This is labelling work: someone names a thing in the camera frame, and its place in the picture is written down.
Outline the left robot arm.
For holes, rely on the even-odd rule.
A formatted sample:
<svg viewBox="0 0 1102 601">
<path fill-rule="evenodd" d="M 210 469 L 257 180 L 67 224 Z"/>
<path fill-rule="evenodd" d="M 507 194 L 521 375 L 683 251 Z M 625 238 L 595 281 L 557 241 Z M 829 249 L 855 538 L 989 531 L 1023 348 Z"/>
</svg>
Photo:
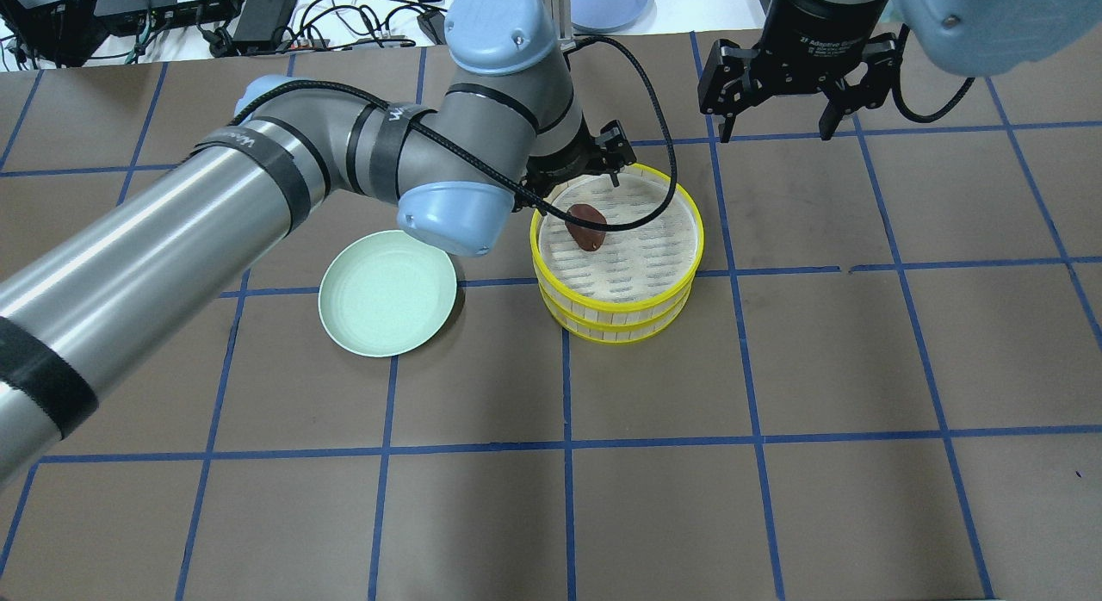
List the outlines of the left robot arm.
<svg viewBox="0 0 1102 601">
<path fill-rule="evenodd" d="M 3 484 L 335 190 L 480 257 L 515 210 L 550 213 L 551 189 L 636 160 L 622 124 L 590 133 L 544 0 L 454 0 L 443 31 L 456 71 L 440 109 L 263 77 L 179 167 L 3 281 Z"/>
</svg>

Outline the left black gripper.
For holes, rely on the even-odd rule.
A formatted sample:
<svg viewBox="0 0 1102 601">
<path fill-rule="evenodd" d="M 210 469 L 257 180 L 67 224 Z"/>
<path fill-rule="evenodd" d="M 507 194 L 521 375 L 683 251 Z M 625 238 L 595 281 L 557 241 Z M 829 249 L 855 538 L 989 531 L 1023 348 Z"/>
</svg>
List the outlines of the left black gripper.
<svg viewBox="0 0 1102 601">
<path fill-rule="evenodd" d="M 606 175 L 611 185 L 622 185 L 622 170 L 637 161 L 619 120 L 611 120 L 599 135 L 591 135 L 586 124 L 559 124 L 536 131 L 534 149 L 526 163 L 526 174 L 515 192 L 515 212 L 548 212 L 548 197 L 555 186 L 582 175 Z"/>
</svg>

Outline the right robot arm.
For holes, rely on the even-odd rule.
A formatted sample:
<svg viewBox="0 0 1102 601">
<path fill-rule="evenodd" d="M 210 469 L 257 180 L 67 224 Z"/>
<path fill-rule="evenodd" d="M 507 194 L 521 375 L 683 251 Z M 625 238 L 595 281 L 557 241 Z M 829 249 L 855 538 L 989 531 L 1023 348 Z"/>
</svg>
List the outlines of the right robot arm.
<svg viewBox="0 0 1102 601">
<path fill-rule="evenodd" d="M 737 115 L 775 97 L 820 94 L 818 124 L 831 139 L 861 109 L 890 100 L 909 121 L 950 112 L 980 77 L 1039 62 L 1099 24 L 1101 0 L 765 0 L 761 36 L 748 49 L 717 40 L 696 84 L 704 115 L 728 141 Z M 917 114 L 903 97 L 909 41 L 937 68 L 963 78 L 946 105 Z"/>
</svg>

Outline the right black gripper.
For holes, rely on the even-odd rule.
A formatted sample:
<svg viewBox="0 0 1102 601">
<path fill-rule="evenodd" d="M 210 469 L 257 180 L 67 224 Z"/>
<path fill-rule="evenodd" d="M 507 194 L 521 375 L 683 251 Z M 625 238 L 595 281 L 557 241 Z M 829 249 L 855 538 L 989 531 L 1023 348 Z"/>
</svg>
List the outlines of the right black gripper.
<svg viewBox="0 0 1102 601">
<path fill-rule="evenodd" d="M 901 42 L 874 34 L 888 0 L 759 0 L 766 13 L 750 49 L 716 40 L 696 83 L 696 106 L 731 141 L 741 112 L 773 97 L 823 92 L 819 135 L 829 141 L 858 109 L 877 109 L 901 79 Z"/>
</svg>

